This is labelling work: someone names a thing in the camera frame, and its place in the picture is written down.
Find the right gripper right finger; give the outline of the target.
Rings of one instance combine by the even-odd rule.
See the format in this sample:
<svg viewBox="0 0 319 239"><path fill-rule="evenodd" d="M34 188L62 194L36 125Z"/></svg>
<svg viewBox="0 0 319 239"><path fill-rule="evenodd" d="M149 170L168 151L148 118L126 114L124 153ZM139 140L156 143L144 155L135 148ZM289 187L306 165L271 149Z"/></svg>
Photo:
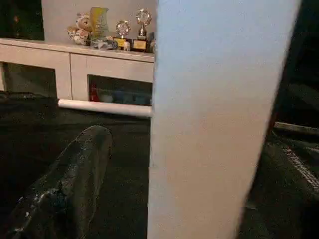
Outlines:
<svg viewBox="0 0 319 239"><path fill-rule="evenodd" d="M318 144L295 140L266 142L247 196L239 238L318 237Z"/></svg>

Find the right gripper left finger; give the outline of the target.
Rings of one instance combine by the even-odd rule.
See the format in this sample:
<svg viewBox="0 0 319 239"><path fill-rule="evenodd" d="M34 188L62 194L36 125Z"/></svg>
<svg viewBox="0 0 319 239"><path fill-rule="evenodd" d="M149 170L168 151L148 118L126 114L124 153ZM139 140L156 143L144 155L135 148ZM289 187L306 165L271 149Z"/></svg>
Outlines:
<svg viewBox="0 0 319 239"><path fill-rule="evenodd" d="M99 125L81 132L20 199L2 239L84 239L111 155L112 135Z"/></svg>

